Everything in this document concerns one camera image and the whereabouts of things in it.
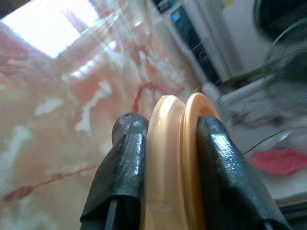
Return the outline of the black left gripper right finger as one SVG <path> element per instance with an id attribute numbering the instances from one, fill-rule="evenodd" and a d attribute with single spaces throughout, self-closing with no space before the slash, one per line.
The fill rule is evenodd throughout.
<path id="1" fill-rule="evenodd" d="M 196 137 L 209 230 L 291 229 L 219 119 L 201 116 Z"/>

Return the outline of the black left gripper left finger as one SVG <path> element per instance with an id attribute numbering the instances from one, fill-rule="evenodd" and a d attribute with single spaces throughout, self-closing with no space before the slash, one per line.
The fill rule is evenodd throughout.
<path id="1" fill-rule="evenodd" d="M 99 165 L 83 208 L 82 230 L 142 230 L 148 120 L 121 115 L 112 128 L 112 148 Z"/>

